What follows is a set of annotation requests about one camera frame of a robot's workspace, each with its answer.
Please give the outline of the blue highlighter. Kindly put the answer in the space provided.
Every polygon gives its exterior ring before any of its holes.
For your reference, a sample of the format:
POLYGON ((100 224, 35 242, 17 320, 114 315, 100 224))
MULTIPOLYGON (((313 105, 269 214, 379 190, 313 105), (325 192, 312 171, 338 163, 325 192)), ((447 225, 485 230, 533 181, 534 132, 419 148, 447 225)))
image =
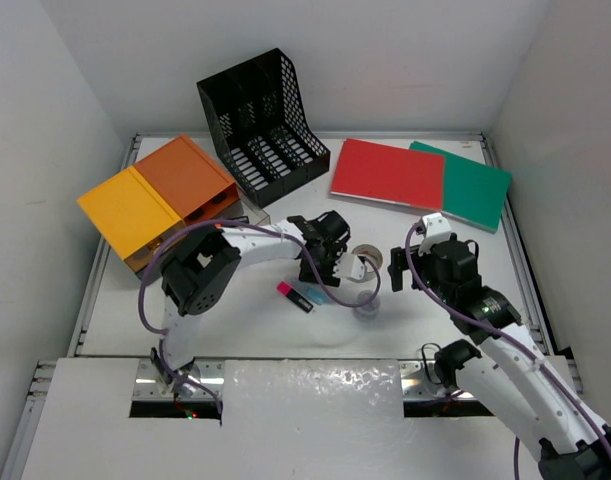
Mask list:
POLYGON ((308 287, 306 289, 306 296, 310 301, 319 306, 324 305, 327 299, 326 295, 322 291, 314 287, 308 287))

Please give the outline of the pink highlighter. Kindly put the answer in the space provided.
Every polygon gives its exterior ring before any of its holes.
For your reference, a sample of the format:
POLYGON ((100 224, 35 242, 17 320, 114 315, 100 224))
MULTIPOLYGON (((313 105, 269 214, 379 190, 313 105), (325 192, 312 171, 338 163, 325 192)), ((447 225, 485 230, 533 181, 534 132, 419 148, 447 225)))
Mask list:
POLYGON ((277 285, 276 289, 284 298, 303 312, 310 313, 313 310, 313 304, 296 289, 294 289, 289 283, 282 281, 277 285))

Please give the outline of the clear grey drawer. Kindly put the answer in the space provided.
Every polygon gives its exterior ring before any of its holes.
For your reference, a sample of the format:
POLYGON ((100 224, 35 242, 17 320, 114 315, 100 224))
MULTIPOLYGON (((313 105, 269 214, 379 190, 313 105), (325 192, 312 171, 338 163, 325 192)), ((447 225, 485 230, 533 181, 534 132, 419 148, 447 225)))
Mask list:
POLYGON ((256 226, 267 226, 271 223, 271 217, 267 212, 242 200, 230 206, 224 215, 227 219, 256 226))

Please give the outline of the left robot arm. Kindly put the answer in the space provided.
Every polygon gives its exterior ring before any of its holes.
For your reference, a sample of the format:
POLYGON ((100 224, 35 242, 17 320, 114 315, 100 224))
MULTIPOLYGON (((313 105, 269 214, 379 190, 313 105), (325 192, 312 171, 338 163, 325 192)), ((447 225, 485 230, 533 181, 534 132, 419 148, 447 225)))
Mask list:
POLYGON ((237 271, 274 260, 296 260, 299 280, 317 284, 329 294, 343 279, 364 277, 364 264, 348 252, 349 239, 349 225, 334 210, 312 220, 296 215, 264 226, 206 220, 172 235, 145 267, 137 294, 139 320, 146 330, 159 336, 151 362, 167 389, 181 395, 203 391, 218 397, 190 374, 194 356, 185 344, 197 321, 222 298, 237 271), (162 277, 163 294, 179 319, 163 327, 153 326, 145 313, 146 288, 156 271, 162 277))

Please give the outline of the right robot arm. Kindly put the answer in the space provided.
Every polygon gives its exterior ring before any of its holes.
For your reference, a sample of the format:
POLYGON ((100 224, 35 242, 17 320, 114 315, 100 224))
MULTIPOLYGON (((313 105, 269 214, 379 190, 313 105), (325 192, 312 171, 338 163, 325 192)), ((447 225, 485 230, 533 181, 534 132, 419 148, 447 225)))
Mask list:
POLYGON ((551 366, 520 314, 482 282, 478 257, 452 231, 420 224, 391 251, 393 291, 404 271, 412 286, 444 309, 464 339, 435 354, 447 389, 472 394, 537 462, 544 479, 611 479, 611 425, 580 399, 551 366))

